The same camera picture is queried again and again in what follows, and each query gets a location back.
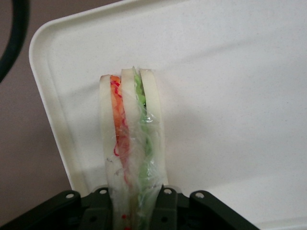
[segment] shredded carrot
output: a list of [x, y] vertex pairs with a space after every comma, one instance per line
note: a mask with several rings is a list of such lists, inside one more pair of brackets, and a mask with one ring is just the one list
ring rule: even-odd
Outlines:
[[120, 158], [125, 172], [125, 181], [127, 182], [126, 171], [128, 170], [127, 162], [129, 157], [129, 130], [126, 121], [124, 103], [121, 95], [121, 79], [112, 75], [110, 77], [110, 84], [113, 118], [116, 133], [114, 155]]

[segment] white cutting board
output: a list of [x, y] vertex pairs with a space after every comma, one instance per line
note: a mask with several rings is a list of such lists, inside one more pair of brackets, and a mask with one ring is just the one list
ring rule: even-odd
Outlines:
[[99, 78], [156, 76], [169, 184], [307, 229], [307, 1], [126, 0], [48, 22], [30, 63], [73, 189], [106, 184]]

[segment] food slice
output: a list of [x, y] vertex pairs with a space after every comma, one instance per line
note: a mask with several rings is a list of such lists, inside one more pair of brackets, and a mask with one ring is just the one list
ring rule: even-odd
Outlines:
[[146, 137], [141, 128], [142, 106], [138, 102], [133, 69], [122, 69], [121, 71], [122, 99], [125, 108], [126, 121], [129, 129], [129, 175], [131, 189], [138, 188], [138, 171], [145, 156]]
[[[113, 229], [129, 229], [130, 227], [130, 203], [129, 203], [129, 186], [125, 180], [125, 171], [123, 164], [125, 158], [119, 157], [120, 150], [117, 148], [118, 139], [116, 134], [115, 120], [119, 123], [119, 115], [113, 114], [112, 102], [117, 99], [113, 95], [116, 87], [111, 90], [111, 75], [104, 75], [100, 78], [100, 124], [103, 140], [103, 152], [105, 157], [106, 177], [109, 187], [110, 197], [113, 204]], [[116, 109], [121, 111], [120, 102], [116, 103]]]
[[146, 97], [147, 128], [152, 143], [152, 152], [158, 179], [168, 184], [165, 168], [165, 135], [161, 106], [154, 74], [150, 69], [140, 69]]

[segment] black cable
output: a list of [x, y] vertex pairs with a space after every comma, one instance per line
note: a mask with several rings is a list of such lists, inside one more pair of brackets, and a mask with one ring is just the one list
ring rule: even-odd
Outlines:
[[0, 83], [16, 61], [27, 32], [29, 22], [29, 1], [12, 0], [13, 19], [9, 42], [0, 59]]

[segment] black clamp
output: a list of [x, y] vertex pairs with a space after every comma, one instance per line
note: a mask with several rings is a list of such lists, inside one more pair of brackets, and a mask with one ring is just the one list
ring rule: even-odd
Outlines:
[[[65, 191], [24, 213], [0, 230], [112, 230], [112, 202], [102, 187], [83, 198]], [[162, 186], [150, 230], [259, 230], [206, 191], [184, 196]]]

